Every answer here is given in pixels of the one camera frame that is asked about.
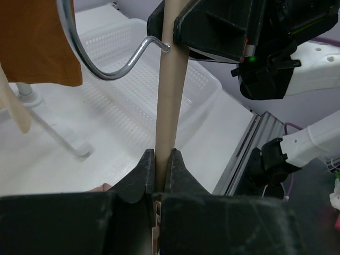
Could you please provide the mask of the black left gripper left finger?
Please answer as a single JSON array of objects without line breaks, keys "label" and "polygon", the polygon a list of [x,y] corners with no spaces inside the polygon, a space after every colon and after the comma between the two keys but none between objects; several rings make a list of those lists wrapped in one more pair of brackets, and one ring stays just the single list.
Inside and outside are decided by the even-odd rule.
[{"label": "black left gripper left finger", "polygon": [[107,191],[1,198],[1,254],[155,254],[155,153]]}]

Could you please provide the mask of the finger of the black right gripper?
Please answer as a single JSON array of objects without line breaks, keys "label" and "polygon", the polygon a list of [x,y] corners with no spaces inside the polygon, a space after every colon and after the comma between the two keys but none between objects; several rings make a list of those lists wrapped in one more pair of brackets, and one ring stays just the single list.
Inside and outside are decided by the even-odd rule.
[{"label": "finger of the black right gripper", "polygon": [[155,44],[161,50],[171,50],[173,23],[165,14],[165,1],[161,1],[147,20],[146,47]]},{"label": "finger of the black right gripper", "polygon": [[255,54],[265,1],[190,1],[174,22],[173,41],[201,61],[241,63]]}]

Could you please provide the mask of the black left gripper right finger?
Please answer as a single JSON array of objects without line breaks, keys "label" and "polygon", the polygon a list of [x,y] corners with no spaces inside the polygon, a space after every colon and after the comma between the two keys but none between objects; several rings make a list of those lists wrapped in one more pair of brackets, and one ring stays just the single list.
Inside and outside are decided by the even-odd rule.
[{"label": "black left gripper right finger", "polygon": [[169,157],[161,199],[160,254],[306,254],[288,204],[276,198],[209,194],[182,154]]}]

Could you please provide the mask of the wooden clip hanger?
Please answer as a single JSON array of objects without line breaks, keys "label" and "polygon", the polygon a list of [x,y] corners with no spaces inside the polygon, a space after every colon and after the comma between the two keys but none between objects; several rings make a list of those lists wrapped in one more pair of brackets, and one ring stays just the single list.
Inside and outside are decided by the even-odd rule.
[{"label": "wooden clip hanger", "polygon": [[56,2],[59,20],[70,48],[78,61],[99,80],[118,80],[127,75],[151,43],[161,48],[155,137],[155,177],[158,192],[165,191],[167,177],[171,172],[168,165],[175,148],[188,66],[189,49],[176,44],[173,39],[175,20],[187,4],[188,1],[165,1],[161,39],[154,36],[146,37],[122,68],[108,73],[100,70],[85,51],[75,26],[72,3],[70,1]]}]

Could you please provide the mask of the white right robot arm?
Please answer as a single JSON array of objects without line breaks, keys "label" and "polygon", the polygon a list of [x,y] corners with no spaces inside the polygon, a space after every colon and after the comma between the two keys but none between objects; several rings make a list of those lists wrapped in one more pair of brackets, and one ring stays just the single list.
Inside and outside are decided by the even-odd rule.
[{"label": "white right robot arm", "polygon": [[234,63],[241,94],[282,99],[339,87],[339,49],[312,40],[338,22],[339,1],[162,1],[147,34],[164,45],[156,120],[156,187],[174,168],[190,58]]}]

